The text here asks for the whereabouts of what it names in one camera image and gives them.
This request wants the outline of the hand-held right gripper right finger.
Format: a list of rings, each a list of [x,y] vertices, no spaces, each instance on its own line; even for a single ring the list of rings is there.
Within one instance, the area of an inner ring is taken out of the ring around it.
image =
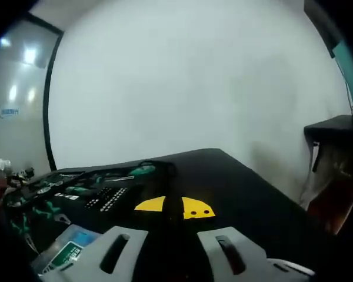
[[[233,212],[182,197],[181,270],[186,281],[299,281],[300,273],[243,231]]]

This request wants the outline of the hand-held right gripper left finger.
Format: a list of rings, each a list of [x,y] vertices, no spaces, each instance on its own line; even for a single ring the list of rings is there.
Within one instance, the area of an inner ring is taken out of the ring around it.
[[[149,231],[123,227],[126,215],[161,213],[164,196],[148,199],[129,208],[121,202],[101,209],[105,233],[72,225],[57,238],[62,247],[51,255],[41,271],[42,281],[165,281],[159,250],[151,250]]]

